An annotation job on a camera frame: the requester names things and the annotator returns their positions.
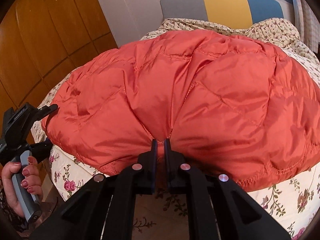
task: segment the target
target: floral quilt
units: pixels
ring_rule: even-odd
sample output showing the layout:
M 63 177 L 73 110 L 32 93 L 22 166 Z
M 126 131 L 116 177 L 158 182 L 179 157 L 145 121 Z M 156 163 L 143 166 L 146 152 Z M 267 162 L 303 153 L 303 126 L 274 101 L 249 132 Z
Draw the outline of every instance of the floral quilt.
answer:
M 246 30 L 233 30 L 223 25 L 198 20 L 167 19 L 156 31 L 148 33 L 142 40 L 155 38 L 170 30 L 194 29 L 214 30 L 224 35 L 245 35 L 276 44 L 300 62 L 320 85 L 318 59 L 300 41 L 297 29 L 285 19 L 268 19 Z M 69 76 L 70 74 L 49 92 L 39 107 L 51 103 L 56 91 Z M 46 135 L 40 122 L 36 122 L 31 131 L 36 142 L 45 140 Z M 64 200 L 70 198 L 98 173 L 96 169 L 81 163 L 58 146 L 53 146 L 45 166 Z M 277 185 L 250 192 L 249 195 L 289 232 L 293 240 L 297 240 L 320 207 L 320 164 Z M 158 188 L 152 196 L 137 196 L 132 239 L 189 239 L 187 214 L 184 195 L 171 195 Z

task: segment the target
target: mattress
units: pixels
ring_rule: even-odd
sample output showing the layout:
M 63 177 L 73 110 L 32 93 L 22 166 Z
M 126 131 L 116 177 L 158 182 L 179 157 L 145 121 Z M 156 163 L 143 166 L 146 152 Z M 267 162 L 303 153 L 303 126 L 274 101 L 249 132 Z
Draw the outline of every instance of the mattress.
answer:
M 272 18 L 245 30 L 233 30 L 211 22 L 189 19 L 167 19 L 155 31 L 142 39 L 152 39 L 170 30 L 209 29 L 224 35 L 245 35 L 271 42 L 295 58 L 320 85 L 320 63 L 310 49 L 300 41 L 297 29 L 287 20 Z M 43 105 L 49 105 L 65 77 L 46 96 Z M 35 142 L 45 140 L 40 122 L 32 127 Z M 70 198 L 92 176 L 96 169 L 81 163 L 74 156 L 53 146 L 47 163 L 48 174 L 64 200 Z M 297 239 L 320 207 L 320 164 L 297 176 L 269 188 L 249 192 L 249 195 Z M 184 195 L 171 195 L 158 188 L 152 196 L 137 196 L 132 239 L 188 239 L 188 211 Z

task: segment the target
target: human hand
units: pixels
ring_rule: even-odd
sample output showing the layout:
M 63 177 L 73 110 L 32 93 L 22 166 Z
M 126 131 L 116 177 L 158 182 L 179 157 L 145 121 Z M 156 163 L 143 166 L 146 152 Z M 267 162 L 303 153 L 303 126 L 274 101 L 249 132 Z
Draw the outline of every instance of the human hand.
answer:
M 28 157 L 28 162 L 29 165 L 22 170 L 25 179 L 21 182 L 21 186 L 27 189 L 31 194 L 39 195 L 39 199 L 42 200 L 43 192 L 37 167 L 38 162 L 33 156 Z M 21 163 L 8 162 L 2 169 L 1 177 L 8 205 L 17 215 L 24 218 L 21 205 L 17 199 L 12 183 L 12 175 L 17 173 L 20 169 Z

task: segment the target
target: hand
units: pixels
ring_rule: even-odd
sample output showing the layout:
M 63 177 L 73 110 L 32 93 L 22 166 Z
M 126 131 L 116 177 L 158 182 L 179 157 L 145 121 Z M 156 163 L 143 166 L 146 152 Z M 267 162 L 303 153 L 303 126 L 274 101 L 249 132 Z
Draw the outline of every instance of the hand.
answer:
M 22 170 L 22 174 L 26 177 L 22 182 L 21 186 L 27 189 L 27 191 L 33 195 L 39 195 L 39 199 L 42 200 L 43 192 L 41 188 L 41 180 L 38 171 L 38 162 L 36 158 L 28 157 L 29 165 Z M 21 169 L 21 163 L 8 162 L 2 169 L 2 184 L 4 193 L 7 198 L 8 205 L 13 211 L 24 218 L 24 214 L 20 203 L 17 199 L 16 193 L 12 184 L 12 175 L 17 173 Z

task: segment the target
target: dark patterned sleeve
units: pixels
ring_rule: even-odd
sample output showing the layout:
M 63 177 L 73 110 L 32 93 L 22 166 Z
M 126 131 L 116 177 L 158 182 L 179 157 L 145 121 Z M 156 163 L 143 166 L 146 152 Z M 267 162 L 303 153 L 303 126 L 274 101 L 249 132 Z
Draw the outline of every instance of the dark patterned sleeve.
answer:
M 13 210 L 9 207 L 7 199 L 5 198 L 4 189 L 2 186 L 2 180 L 0 178 L 0 208 L 3 210 L 4 214 L 13 225 L 16 231 L 23 232 L 28 229 L 27 221 L 24 218 L 19 217 Z

